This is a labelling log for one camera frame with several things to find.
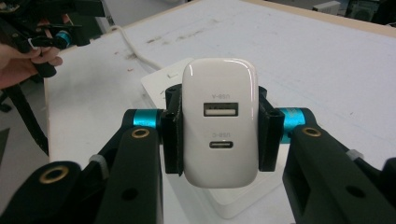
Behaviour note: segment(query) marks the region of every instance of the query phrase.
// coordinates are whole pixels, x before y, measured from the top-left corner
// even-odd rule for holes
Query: gray floor
[[[46,104],[43,84],[27,81],[21,85],[44,133],[47,132]],[[0,130],[10,128],[6,149],[0,165],[0,213],[23,181],[38,167],[49,162],[27,131],[20,114],[9,99],[5,103],[13,109],[0,111]]]

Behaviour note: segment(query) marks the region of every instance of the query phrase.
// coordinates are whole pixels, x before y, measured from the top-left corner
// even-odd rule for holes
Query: usb-c port
[[[211,148],[232,148],[233,142],[231,142],[231,141],[210,142],[209,146]]]

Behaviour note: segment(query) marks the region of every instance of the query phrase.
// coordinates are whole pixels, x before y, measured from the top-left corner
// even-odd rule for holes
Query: usb-a port
[[[238,103],[204,103],[205,117],[236,117]]]

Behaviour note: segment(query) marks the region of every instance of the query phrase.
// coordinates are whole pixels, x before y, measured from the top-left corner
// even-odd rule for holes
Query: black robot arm
[[[36,170],[0,223],[163,223],[159,145],[165,172],[182,175],[180,89],[166,91],[166,110],[126,111],[84,170],[71,161]],[[265,93],[258,169],[274,171],[279,144],[290,141],[283,182],[296,223],[396,223],[396,159],[376,170],[321,129],[310,110],[273,108]]]

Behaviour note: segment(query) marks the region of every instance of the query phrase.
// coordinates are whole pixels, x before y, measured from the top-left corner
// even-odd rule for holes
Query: finger
[[[51,48],[52,48],[52,47],[42,47],[42,48],[41,48],[41,52],[42,52],[42,53],[45,53],[45,52],[49,51]]]
[[[41,56],[32,58],[32,63],[46,63],[51,61],[59,54],[59,49],[49,48],[46,52],[43,52]]]
[[[70,18],[67,14],[63,14],[62,15],[62,20],[64,21],[64,23],[68,23],[70,22]]]
[[[15,59],[29,59],[35,58],[40,55],[39,49],[32,49],[28,53],[20,53],[17,49],[14,49],[8,45],[1,45],[2,54],[7,55],[8,58],[15,58]]]
[[[38,23],[38,26],[40,25],[48,25],[50,24],[50,21],[47,19],[41,19],[40,22]]]
[[[54,59],[49,61],[49,64],[52,66],[59,66],[64,63],[64,60],[61,57],[55,57]]]

